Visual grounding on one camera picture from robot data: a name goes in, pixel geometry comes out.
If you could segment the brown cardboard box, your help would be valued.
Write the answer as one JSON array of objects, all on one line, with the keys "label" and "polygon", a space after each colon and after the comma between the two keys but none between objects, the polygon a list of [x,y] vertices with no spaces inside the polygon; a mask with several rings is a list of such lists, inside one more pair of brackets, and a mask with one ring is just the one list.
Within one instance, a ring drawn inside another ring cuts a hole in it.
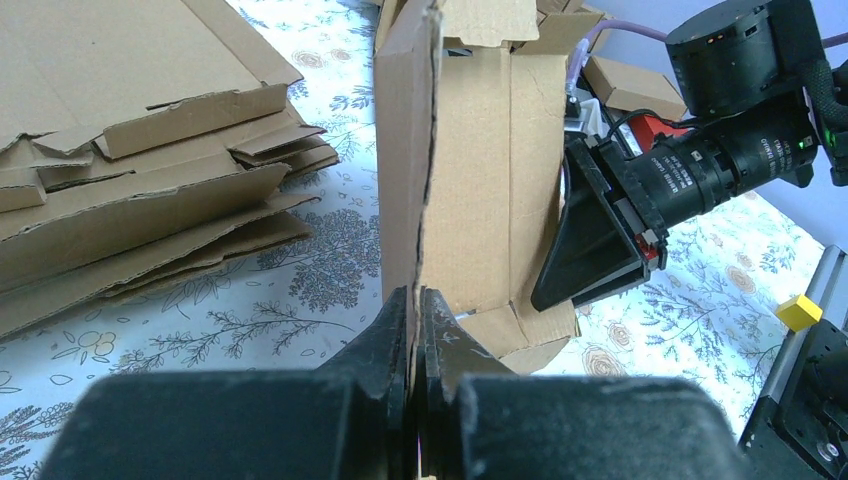
[{"label": "brown cardboard box", "polygon": [[577,336],[530,295],[556,233],[568,54],[602,19],[578,1],[386,1],[374,93],[384,293],[439,290],[512,370]]}]

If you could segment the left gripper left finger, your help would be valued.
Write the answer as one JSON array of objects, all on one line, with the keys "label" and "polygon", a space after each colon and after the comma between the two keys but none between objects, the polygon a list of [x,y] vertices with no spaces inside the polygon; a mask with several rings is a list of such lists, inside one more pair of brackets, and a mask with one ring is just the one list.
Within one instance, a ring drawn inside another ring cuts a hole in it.
[{"label": "left gripper left finger", "polygon": [[406,473],[409,292],[394,289],[376,318],[318,371],[343,389],[336,414],[336,479]]}]

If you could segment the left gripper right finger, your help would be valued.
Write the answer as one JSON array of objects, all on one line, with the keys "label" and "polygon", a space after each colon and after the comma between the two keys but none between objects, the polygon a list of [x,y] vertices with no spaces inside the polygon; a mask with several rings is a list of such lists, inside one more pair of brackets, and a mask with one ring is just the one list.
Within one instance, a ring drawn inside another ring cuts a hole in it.
[{"label": "left gripper right finger", "polygon": [[417,426],[421,471],[447,479],[457,463],[459,440],[453,401],[467,375],[515,373],[464,330],[437,289],[420,291],[420,332],[417,349]]}]

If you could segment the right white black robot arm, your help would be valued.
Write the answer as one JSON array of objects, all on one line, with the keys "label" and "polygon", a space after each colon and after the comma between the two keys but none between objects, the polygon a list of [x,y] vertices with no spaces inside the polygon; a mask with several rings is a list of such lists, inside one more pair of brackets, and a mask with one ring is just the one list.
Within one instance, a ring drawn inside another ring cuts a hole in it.
[{"label": "right white black robot arm", "polygon": [[689,118],[627,156],[612,133],[564,141],[563,209],[530,302],[582,306],[647,282],[672,227],[775,179],[847,183],[847,70],[808,1],[724,1],[664,37]]}]

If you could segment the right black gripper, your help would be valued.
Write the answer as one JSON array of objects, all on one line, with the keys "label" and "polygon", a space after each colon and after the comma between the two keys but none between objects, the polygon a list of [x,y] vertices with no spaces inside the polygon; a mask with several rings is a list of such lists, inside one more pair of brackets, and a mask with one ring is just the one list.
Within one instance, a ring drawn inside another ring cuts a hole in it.
[{"label": "right black gripper", "polygon": [[805,169],[817,149],[809,110],[795,99],[659,135],[635,157],[610,138],[568,138],[564,206],[532,307],[583,306],[646,283],[650,265],[667,261],[671,228]]}]

